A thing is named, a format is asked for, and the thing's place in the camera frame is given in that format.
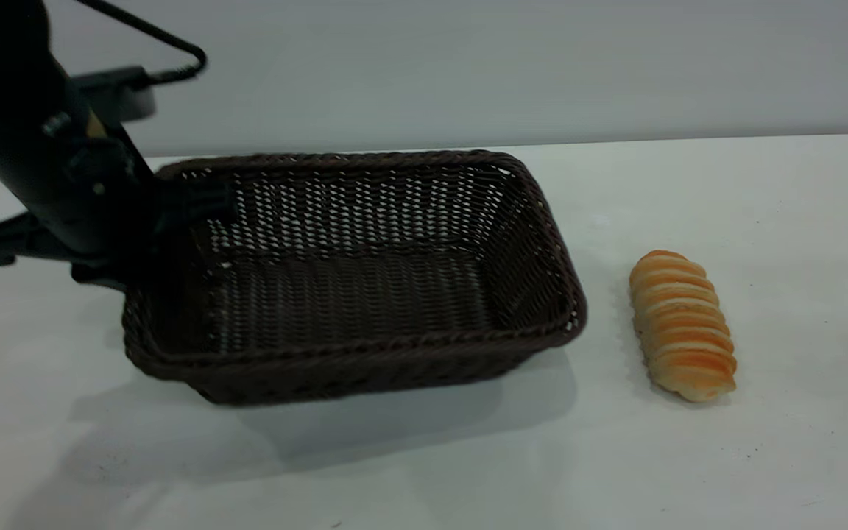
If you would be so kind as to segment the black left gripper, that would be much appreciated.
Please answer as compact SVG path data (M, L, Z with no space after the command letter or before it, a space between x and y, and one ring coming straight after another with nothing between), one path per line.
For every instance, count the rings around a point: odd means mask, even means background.
M77 284L127 292L158 267L167 237L164 301L174 328L205 331L209 263L189 226L236 214L229 185L155 177L121 130L0 134L0 182L26 208L0 221L0 267L61 261Z

